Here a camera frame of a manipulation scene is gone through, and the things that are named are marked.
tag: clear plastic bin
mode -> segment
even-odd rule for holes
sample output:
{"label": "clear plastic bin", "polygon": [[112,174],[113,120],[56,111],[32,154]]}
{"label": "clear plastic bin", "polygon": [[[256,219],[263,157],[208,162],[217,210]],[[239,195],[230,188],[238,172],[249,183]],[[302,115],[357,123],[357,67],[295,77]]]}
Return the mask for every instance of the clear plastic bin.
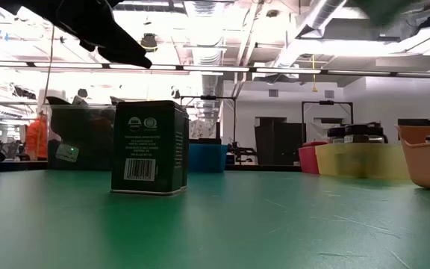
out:
{"label": "clear plastic bin", "polygon": [[409,179],[401,146],[338,143],[317,146],[320,175],[370,179]]}
{"label": "clear plastic bin", "polygon": [[397,126],[412,181],[430,188],[430,127]]}
{"label": "clear plastic bin", "polygon": [[110,170],[115,106],[50,105],[48,168]]}

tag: barcode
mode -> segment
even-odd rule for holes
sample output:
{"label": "barcode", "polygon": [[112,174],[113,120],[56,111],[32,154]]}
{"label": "barcode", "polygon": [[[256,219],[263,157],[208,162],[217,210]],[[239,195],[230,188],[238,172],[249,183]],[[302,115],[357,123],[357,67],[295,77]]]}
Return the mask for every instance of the barcode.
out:
{"label": "barcode", "polygon": [[126,159],[125,180],[155,180],[155,159]]}

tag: orange shirt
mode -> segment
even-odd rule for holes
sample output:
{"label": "orange shirt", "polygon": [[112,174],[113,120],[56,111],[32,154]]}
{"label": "orange shirt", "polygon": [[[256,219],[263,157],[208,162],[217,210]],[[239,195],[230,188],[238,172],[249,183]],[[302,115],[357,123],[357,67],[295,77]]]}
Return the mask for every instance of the orange shirt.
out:
{"label": "orange shirt", "polygon": [[[36,151],[39,134],[39,152]],[[48,158],[48,124],[46,118],[38,118],[29,125],[26,133],[26,150],[34,152],[38,158]]]}

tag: green table surface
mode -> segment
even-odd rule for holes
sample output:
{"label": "green table surface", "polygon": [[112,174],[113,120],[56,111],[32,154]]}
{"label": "green table surface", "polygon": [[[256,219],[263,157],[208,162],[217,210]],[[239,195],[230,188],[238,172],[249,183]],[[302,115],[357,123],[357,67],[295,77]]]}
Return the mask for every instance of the green table surface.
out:
{"label": "green table surface", "polygon": [[430,191],[410,182],[225,172],[173,197],[109,190],[109,173],[0,173],[0,268],[430,268]]}

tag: black box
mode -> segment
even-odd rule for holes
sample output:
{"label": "black box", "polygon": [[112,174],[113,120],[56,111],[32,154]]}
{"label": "black box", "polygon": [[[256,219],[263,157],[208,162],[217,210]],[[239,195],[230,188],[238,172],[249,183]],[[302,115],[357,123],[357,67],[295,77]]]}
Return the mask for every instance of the black box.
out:
{"label": "black box", "polygon": [[172,101],[120,102],[112,191],[175,194],[187,186],[188,115]]}
{"label": "black box", "polygon": [[48,168],[111,171],[115,106],[51,105]]}

